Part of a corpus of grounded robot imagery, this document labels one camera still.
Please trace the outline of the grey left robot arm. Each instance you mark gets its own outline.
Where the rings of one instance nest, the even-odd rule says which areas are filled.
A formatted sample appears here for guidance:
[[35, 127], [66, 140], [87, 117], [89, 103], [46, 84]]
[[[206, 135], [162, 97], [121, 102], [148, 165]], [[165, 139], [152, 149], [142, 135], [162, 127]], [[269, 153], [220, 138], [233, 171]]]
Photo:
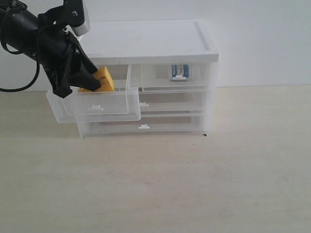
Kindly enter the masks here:
[[87, 57], [78, 37], [88, 33], [90, 21], [82, 0], [65, 0], [63, 4], [37, 16], [19, 0], [0, 2], [0, 44], [10, 54], [24, 54], [36, 62], [36, 72], [29, 84], [2, 92], [19, 92], [30, 88], [42, 67], [55, 95], [65, 98], [71, 87], [95, 91], [101, 83], [93, 74], [97, 67]]

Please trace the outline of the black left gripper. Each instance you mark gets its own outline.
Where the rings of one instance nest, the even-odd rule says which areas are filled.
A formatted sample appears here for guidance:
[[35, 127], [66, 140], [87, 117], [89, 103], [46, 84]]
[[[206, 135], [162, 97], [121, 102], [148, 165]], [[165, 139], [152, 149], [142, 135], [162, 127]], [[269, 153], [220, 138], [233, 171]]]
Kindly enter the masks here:
[[72, 28], [64, 20], [64, 12], [38, 15], [40, 63], [52, 85], [53, 94], [65, 98], [71, 87], [95, 91], [101, 82], [92, 76], [98, 69], [88, 58]]

